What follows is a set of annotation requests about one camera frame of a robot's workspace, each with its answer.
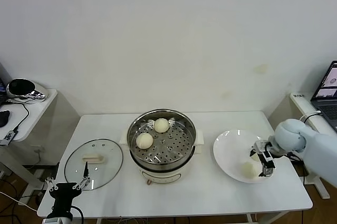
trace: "wooden floor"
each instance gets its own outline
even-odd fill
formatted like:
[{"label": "wooden floor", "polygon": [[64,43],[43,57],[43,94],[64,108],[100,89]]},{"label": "wooden floor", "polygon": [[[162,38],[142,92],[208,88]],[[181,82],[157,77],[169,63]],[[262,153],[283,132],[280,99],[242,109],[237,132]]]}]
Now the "wooden floor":
[{"label": "wooden floor", "polygon": [[[18,191],[22,191],[26,187],[26,182],[20,177],[13,174],[7,178],[6,181],[10,182]],[[330,193],[331,199],[321,199],[320,195],[316,191],[314,186],[305,186],[312,201],[313,208],[304,212],[303,223],[304,224],[337,224],[337,188],[334,188],[327,182],[323,182],[326,189]],[[14,189],[5,182],[0,181],[0,191],[10,195],[15,196]],[[8,206],[12,201],[0,195],[0,211],[2,211],[6,206]],[[35,203],[35,198],[30,199],[29,206],[37,209],[38,206]],[[1,224],[12,224],[11,217],[1,217],[5,215],[11,215],[12,209],[14,208],[14,214],[20,218],[22,224],[39,224],[42,223],[42,219],[36,215],[36,212],[24,206],[18,206],[17,204],[12,204],[7,210],[0,213],[0,223]],[[257,219],[261,218],[263,214],[258,214]],[[118,224],[118,219],[103,220],[102,223],[115,223]],[[216,223],[236,223],[245,222],[245,216],[212,216],[212,217],[176,217],[176,218],[149,218],[148,224],[216,224]],[[94,224],[96,220],[86,220],[87,224]],[[137,219],[128,220],[127,223],[120,222],[119,224],[146,224],[146,220]],[[19,224],[19,222],[13,218],[14,224]],[[275,224],[301,224],[301,212],[291,212],[274,222]]]}]

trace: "electric steamer pot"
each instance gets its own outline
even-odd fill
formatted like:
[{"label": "electric steamer pot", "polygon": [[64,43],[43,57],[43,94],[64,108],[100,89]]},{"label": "electric steamer pot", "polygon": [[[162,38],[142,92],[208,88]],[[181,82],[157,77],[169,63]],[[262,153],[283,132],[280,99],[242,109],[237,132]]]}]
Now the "electric steamer pot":
[{"label": "electric steamer pot", "polygon": [[[168,120],[170,127],[165,133],[154,130],[159,118]],[[141,133],[153,137],[149,149],[139,149],[136,138]],[[192,121],[181,112],[156,109],[140,115],[127,131],[127,144],[133,160],[142,169],[155,172],[173,172],[190,161],[195,151],[196,130]]]}]

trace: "laptop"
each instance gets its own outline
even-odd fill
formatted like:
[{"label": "laptop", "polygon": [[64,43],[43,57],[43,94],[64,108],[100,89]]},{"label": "laptop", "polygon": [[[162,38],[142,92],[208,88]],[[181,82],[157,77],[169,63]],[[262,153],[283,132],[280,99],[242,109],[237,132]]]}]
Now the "laptop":
[{"label": "laptop", "polygon": [[333,61],[311,98],[312,105],[337,131],[337,60]]}]

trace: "white table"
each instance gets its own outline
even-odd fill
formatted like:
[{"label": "white table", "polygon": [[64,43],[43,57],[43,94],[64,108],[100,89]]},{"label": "white table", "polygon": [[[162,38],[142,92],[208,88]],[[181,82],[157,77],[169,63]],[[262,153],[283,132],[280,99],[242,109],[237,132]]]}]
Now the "white table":
[{"label": "white table", "polygon": [[[49,96],[43,102],[36,104],[25,104],[25,107],[29,111],[29,116],[20,124],[18,128],[18,133],[12,141],[21,142],[25,140],[31,133],[43,113],[46,111],[46,109],[49,107],[49,105],[57,95],[57,91],[55,89],[48,89],[48,92]],[[23,106],[18,104],[1,106],[0,111],[5,110],[9,110],[11,113],[8,123],[4,127],[0,128],[1,139],[4,139],[7,133],[10,130],[13,130],[15,126],[27,115],[27,111],[23,108]],[[5,170],[8,168],[28,183],[28,186],[23,193],[23,196],[31,195],[33,190],[41,190],[43,182],[38,180],[36,177],[38,177],[43,172],[43,170],[37,170],[36,174],[34,174],[35,176],[32,175],[17,161],[15,157],[12,156],[7,148],[8,147],[0,146],[0,162],[5,166],[1,166],[0,168]],[[21,202],[26,203],[28,202],[28,200],[29,198],[25,197],[21,199]]]},{"label": "white table", "polygon": [[[21,123],[17,135],[14,137],[13,141],[19,142],[25,140],[28,135],[31,133],[38,120],[40,120],[43,113],[52,103],[54,98],[57,95],[55,89],[48,89],[49,96],[46,100],[36,104],[25,104],[26,108],[29,111],[29,116]],[[27,111],[23,108],[22,105],[11,104],[11,105],[2,105],[0,111],[9,110],[11,112],[9,116],[8,123],[0,128],[0,139],[4,139],[8,131],[13,130],[15,126],[26,116]]]},{"label": "white table", "polygon": [[[203,131],[202,153],[192,157],[190,171],[178,181],[146,184],[127,146],[117,176],[107,185],[84,191],[73,205],[85,218],[235,215],[266,212],[260,223],[271,223],[288,211],[309,209],[312,201],[290,161],[276,160],[275,174],[262,184],[245,184],[225,174],[213,156],[213,142],[229,129],[246,129],[267,139],[273,130],[261,111],[186,113]],[[80,145],[97,138],[120,141],[122,132],[138,115],[84,115],[60,161],[56,182],[65,182],[64,167]],[[54,199],[43,198],[37,214],[46,217]]]},{"label": "white table", "polygon": [[[314,93],[291,93],[290,99],[294,102],[295,106],[302,114],[315,112],[317,109],[311,104],[310,99]],[[312,116],[308,119],[310,126],[319,133],[327,134],[337,138],[337,133],[329,125],[329,123],[322,116]],[[315,185],[317,191],[322,199],[330,199],[330,195],[326,190],[319,176],[310,173],[305,177],[306,185]]]}]

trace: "laptop screen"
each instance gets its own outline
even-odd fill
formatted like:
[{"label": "laptop screen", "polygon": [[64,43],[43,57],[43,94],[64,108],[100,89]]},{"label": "laptop screen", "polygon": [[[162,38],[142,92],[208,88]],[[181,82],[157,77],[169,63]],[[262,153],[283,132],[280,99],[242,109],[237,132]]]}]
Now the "laptop screen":
[{"label": "laptop screen", "polygon": [[333,61],[311,100],[337,99],[337,61]]}]

